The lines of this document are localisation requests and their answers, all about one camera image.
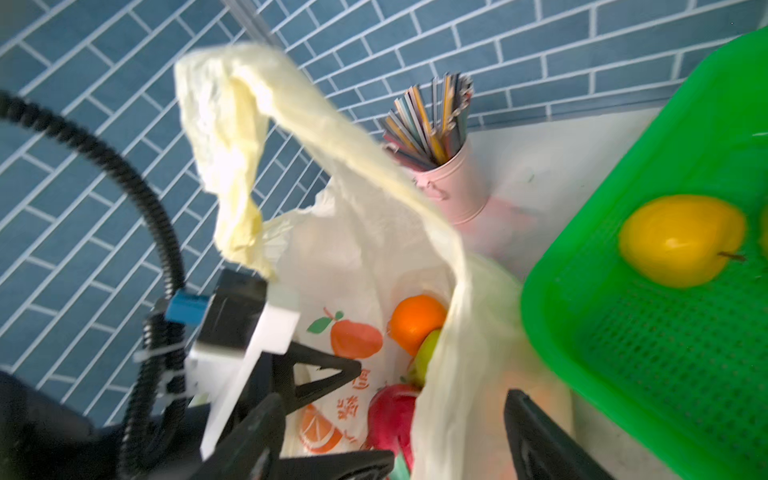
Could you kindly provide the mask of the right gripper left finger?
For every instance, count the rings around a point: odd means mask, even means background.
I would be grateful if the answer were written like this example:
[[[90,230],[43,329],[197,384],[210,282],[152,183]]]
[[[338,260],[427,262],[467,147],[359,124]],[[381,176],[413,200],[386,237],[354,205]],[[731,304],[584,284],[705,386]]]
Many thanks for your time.
[[[216,447],[191,479],[276,479],[285,417],[281,396],[270,393]]]

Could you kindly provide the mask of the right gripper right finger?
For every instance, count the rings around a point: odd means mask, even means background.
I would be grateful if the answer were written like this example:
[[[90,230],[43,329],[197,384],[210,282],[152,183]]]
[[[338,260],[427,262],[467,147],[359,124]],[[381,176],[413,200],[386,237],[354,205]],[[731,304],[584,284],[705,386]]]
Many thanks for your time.
[[[522,390],[508,391],[504,424],[518,479],[614,479]]]

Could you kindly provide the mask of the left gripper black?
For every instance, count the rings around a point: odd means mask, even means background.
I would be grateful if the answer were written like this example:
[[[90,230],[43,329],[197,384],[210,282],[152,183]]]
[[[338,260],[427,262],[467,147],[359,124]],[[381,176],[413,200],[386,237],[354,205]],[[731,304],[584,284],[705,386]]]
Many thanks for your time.
[[[277,360],[267,354],[257,362],[218,445],[267,395],[276,393]],[[166,364],[156,356],[141,366],[139,402],[130,405],[121,425],[104,428],[3,373],[2,478],[191,479],[205,461],[199,447],[209,408],[173,401],[163,414],[152,416],[150,403],[169,371]]]

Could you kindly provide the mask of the red dragon fruit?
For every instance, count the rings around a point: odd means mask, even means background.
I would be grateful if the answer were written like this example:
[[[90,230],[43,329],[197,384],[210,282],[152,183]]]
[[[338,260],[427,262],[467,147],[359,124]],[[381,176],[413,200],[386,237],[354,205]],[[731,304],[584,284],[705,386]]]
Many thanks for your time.
[[[394,467],[389,479],[410,479],[414,456],[411,428],[420,390],[413,385],[384,387],[370,402],[365,448],[388,450],[394,454]]]

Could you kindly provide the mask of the yellow printed plastic bag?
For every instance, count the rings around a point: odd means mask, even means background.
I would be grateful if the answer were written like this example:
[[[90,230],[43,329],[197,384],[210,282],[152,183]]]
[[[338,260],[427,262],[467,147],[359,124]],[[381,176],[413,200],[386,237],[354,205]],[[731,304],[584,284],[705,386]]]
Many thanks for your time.
[[[174,77],[198,175],[218,200],[220,255],[297,294],[295,341],[362,365],[355,380],[289,419],[287,452],[365,446],[374,395],[411,367],[389,321],[401,301],[422,293],[445,306],[447,319],[415,401],[414,478],[514,478],[503,420],[511,389],[571,429],[570,394],[524,332],[521,284],[468,251],[405,171],[286,55],[259,43],[201,48],[175,63]],[[252,189],[271,126],[330,179],[311,206],[267,221]]]

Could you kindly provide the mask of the yellow apple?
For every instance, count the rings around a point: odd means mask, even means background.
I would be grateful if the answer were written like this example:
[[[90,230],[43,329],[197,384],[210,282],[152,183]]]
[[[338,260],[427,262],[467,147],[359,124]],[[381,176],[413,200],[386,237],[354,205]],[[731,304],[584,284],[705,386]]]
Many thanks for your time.
[[[747,218],[723,200],[702,195],[671,195],[633,212],[618,234],[623,260],[648,280],[687,289],[714,280],[740,249]]]

